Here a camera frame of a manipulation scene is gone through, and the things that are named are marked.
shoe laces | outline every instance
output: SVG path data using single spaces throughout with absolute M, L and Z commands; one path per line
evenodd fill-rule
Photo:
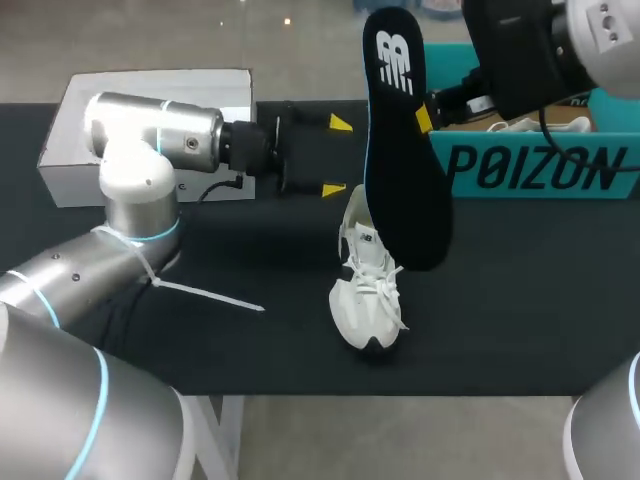
M 376 294 L 382 308 L 384 308 L 384 311 L 393 323 L 402 330 L 408 330 L 407 326 L 400 320 L 400 315 L 398 314 L 400 311 L 400 293 L 398 293 L 396 275 L 403 270 L 403 267 L 398 267 L 387 274 L 384 267 L 363 264 L 357 260 L 354 255 L 349 256 L 347 265 L 353 270 L 353 273 L 357 277 L 356 292 Z

shoe insole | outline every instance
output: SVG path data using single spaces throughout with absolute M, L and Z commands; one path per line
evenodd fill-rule
M 453 206 L 450 183 L 429 139 L 420 26 L 402 8 L 378 10 L 367 20 L 362 47 L 369 85 L 365 192 L 371 217 L 397 263 L 430 270 L 447 255 Z

teal box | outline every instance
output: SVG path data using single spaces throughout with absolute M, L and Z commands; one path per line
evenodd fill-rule
M 471 44 L 425 44 L 427 88 L 457 85 L 478 66 Z M 557 142 L 583 161 L 640 166 L 640 102 L 594 90 L 589 109 L 598 132 L 556 133 Z M 638 173 L 589 170 L 554 154 L 541 133 L 435 131 L 442 168 L 462 198 L 614 199 L 640 197 Z

black tablecloth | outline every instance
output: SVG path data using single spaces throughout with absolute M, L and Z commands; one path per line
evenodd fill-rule
M 281 107 L 261 104 L 259 118 Z M 364 130 L 361 103 L 299 107 Z M 101 209 L 56 209 L 36 170 L 54 112 L 0 106 L 1 270 L 103 221 Z M 303 129 L 294 150 L 310 169 L 357 178 L 363 142 Z M 458 201 L 446 264 L 398 277 L 410 332 L 371 362 L 345 347 L 328 306 L 348 195 L 268 190 L 186 207 L 184 249 L 164 275 L 266 313 L 151 289 L 118 355 L 185 394 L 575 395 L 640 348 L 638 202 Z M 95 342 L 105 312 L 73 333 Z

shoebox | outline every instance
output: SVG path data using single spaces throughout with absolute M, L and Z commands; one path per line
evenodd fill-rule
M 470 44 L 426 44 L 429 90 L 457 85 L 478 66 Z M 583 161 L 640 166 L 640 102 L 615 99 L 601 89 L 547 110 L 547 122 L 592 121 L 592 133 L 553 133 Z M 537 113 L 527 115 L 537 120 Z M 542 133 L 487 132 L 498 116 L 430 134 L 438 159 L 462 198 L 614 199 L 640 197 L 638 173 L 587 170 L 555 154 Z
M 69 82 L 38 162 L 58 207 L 103 205 L 98 182 L 100 160 L 83 137 L 84 111 L 100 92 L 118 92 L 216 107 L 226 121 L 253 119 L 252 81 L 248 70 L 153 70 L 74 75 Z M 193 202 L 211 184 L 233 180 L 221 165 L 215 173 L 176 170 L 178 200 Z M 219 188 L 207 201 L 255 198 L 255 180 L 245 177 L 241 190 Z

